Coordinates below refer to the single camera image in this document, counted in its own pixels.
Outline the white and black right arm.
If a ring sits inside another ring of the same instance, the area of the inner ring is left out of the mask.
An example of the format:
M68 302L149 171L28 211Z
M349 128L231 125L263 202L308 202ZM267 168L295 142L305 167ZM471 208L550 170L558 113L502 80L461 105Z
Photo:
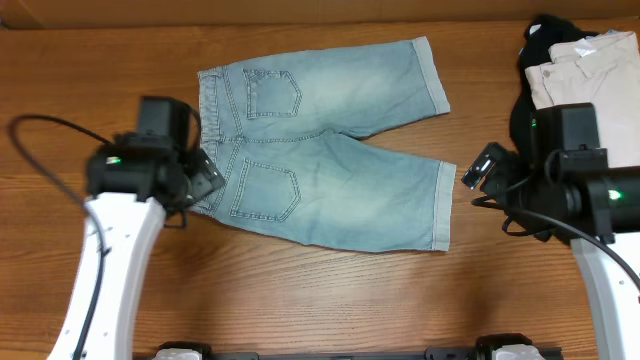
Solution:
M462 178L476 207L502 211L502 230L570 247L602 359L639 356L639 169L611 168L603 148L544 150L527 163L488 144Z

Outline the light blue denim shorts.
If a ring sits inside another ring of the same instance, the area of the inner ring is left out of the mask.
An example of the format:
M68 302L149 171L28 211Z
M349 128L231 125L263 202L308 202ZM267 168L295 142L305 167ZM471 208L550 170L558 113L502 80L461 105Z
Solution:
M455 165L366 142L449 112L426 38L203 70L199 105L225 183L195 212L325 248L449 248Z

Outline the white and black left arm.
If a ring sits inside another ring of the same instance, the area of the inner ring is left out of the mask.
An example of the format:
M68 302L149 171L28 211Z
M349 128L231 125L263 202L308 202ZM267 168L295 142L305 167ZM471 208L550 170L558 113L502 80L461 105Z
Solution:
M199 146L129 133L87 164L89 215L71 300L53 359L130 359L151 250L171 216L221 188Z

